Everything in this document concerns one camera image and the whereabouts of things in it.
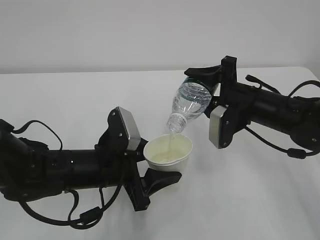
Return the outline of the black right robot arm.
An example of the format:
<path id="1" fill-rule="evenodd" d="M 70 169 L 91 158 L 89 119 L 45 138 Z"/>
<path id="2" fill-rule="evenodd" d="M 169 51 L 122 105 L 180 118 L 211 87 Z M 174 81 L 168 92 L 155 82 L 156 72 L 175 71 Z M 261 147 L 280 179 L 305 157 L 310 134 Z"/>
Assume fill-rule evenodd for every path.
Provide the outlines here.
<path id="1" fill-rule="evenodd" d="M 209 140 L 218 149 L 228 147 L 234 134 L 251 122 L 290 136 L 298 146 L 320 149 L 320 99 L 300 97 L 278 90 L 260 79 L 247 75 L 245 79 L 259 86 L 237 80 L 237 59 L 225 56 L 217 66 L 188 68 L 185 75 L 212 89 L 220 85 L 219 95 L 213 95 L 204 111 L 210 119 Z"/>

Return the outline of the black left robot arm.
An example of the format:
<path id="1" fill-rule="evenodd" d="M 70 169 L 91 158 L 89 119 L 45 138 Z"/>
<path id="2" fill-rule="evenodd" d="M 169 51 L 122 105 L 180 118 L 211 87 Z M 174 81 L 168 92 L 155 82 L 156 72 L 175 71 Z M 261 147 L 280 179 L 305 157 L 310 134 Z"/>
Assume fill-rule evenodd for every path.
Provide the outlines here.
<path id="1" fill-rule="evenodd" d="M 145 160 L 147 141 L 140 136 L 133 115 L 122 107 L 107 117 L 107 129 L 93 149 L 50 150 L 42 142 L 20 137 L 26 130 L 0 122 L 0 159 L 3 162 L 0 190 L 10 201 L 17 201 L 11 178 L 26 202 L 56 196 L 63 191 L 125 188 L 135 211 L 146 210 L 150 196 L 177 183 L 179 171 L 148 168 L 140 176 L 138 163 Z"/>

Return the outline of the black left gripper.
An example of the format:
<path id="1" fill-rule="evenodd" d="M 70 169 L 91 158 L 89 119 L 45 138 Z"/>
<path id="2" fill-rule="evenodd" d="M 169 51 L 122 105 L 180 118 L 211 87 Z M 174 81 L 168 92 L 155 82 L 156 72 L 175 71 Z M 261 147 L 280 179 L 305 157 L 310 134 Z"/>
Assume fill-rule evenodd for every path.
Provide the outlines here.
<path id="1" fill-rule="evenodd" d="M 145 175 L 140 177 L 137 163 L 145 160 L 144 149 L 148 141 L 141 138 L 136 150 L 127 150 L 128 138 L 118 107 L 109 113 L 107 124 L 107 129 L 99 138 L 95 150 L 109 167 L 119 167 L 119 183 L 125 188 L 134 210 L 145 211 L 151 203 L 149 197 L 178 183 L 182 174 L 177 171 L 148 168 Z"/>

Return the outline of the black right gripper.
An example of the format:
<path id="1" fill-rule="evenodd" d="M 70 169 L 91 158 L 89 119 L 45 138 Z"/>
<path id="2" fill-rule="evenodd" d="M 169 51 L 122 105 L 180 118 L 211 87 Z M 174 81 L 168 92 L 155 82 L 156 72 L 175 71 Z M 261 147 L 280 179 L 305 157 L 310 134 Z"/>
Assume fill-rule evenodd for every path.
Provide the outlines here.
<path id="1" fill-rule="evenodd" d="M 221 135 L 223 142 L 226 143 L 224 148 L 228 147 L 233 136 L 251 123 L 249 110 L 256 97 L 256 89 L 237 82 L 237 58 L 232 56 L 225 56 L 220 65 L 190 67 L 184 71 L 184 74 L 195 80 L 216 82 L 220 85 L 219 96 L 212 96 L 205 115 L 210 118 L 210 113 L 217 106 L 226 108 L 222 118 Z"/>

